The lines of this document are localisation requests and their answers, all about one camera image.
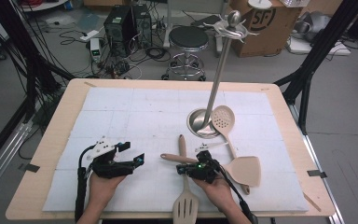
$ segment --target black tape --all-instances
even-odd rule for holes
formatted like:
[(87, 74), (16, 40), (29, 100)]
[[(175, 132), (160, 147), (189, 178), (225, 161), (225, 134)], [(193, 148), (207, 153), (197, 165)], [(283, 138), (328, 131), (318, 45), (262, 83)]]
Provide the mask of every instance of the black tape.
[(26, 166), (25, 166), (25, 170), (26, 171), (31, 171), (31, 172), (34, 172), (36, 173), (38, 170), (39, 170), (39, 166), (36, 166), (36, 165), (32, 165), (31, 163), (28, 163)]
[(309, 176), (320, 176), (321, 178), (326, 178), (327, 174), (319, 170), (307, 171)]

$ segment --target sf logo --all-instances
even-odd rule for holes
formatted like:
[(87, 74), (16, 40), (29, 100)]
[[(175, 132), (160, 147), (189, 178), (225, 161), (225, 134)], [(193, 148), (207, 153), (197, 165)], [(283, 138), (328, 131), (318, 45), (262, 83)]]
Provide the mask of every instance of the sf logo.
[(262, 31), (274, 20), (276, 8), (271, 10), (257, 10), (252, 18), (251, 31)]

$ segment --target stool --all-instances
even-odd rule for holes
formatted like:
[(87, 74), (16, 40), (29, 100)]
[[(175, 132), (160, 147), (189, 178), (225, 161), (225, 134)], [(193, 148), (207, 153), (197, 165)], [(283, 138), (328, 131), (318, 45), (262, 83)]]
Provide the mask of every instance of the stool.
[(167, 73), (161, 76), (162, 80), (170, 78), (170, 72), (175, 75), (193, 77), (200, 75), (199, 81), (205, 81), (203, 61), (190, 52), (198, 52), (208, 47), (208, 36), (200, 28), (194, 26), (181, 26), (170, 32), (169, 40), (171, 46), (183, 50), (184, 53), (172, 57)]

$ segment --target floor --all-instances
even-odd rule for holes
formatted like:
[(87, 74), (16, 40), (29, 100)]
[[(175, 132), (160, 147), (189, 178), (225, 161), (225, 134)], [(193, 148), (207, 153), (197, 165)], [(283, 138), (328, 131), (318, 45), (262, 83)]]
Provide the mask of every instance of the floor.
[[(63, 12), (77, 21), (76, 29), (87, 32), (88, 28), (99, 30), (103, 17), (95, 22), (80, 24), (84, 15), (92, 12), (80, 9)], [(90, 71), (90, 54), (83, 43), (75, 42), (62, 46), (63, 41), (56, 32), (45, 33), (48, 47), (66, 69), (71, 72)], [(218, 59), (213, 48), (200, 53), (205, 62), (207, 81), (213, 81)], [(283, 50), (274, 57), (238, 58), (231, 50), (222, 75), (225, 82), (271, 83), (285, 77), (301, 65), (306, 55), (291, 54)], [(148, 61), (141, 63), (140, 79), (160, 80), (167, 63)], [(133, 77), (140, 75), (136, 70)], [(13, 71), (11, 60), (0, 60), (0, 132), (24, 98), (20, 80)], [(337, 201), (345, 223), (358, 223), (358, 49), (350, 56), (335, 56), (332, 61), (324, 60), (316, 71), (310, 91), (307, 118), (310, 141), (316, 151), (323, 170), (327, 173), (328, 184)], [(32, 157), (41, 132), (37, 132), (21, 148), (22, 157)], [(50, 221), (9, 221), (5, 217), (8, 204), (23, 176), (22, 164), (29, 161), (16, 155), (0, 178), (0, 223), (73, 223), (73, 220)], [(259, 223), (270, 223), (260, 218)], [(276, 223), (328, 223), (325, 218), (276, 218)]]

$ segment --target hand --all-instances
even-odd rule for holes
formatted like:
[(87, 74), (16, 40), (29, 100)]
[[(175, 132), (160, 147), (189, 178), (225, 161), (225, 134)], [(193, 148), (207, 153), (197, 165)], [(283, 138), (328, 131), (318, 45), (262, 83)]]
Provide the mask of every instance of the hand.
[(217, 176), (212, 184), (198, 179), (193, 179), (193, 181), (205, 191), (211, 203), (213, 203), (220, 212), (225, 214), (230, 224), (251, 224), (249, 219), (235, 204), (232, 199), (231, 188), (221, 176)]
[(101, 213), (115, 194), (118, 184), (126, 176), (111, 179), (98, 177), (92, 173), (89, 177), (89, 203), (77, 224), (97, 223)]

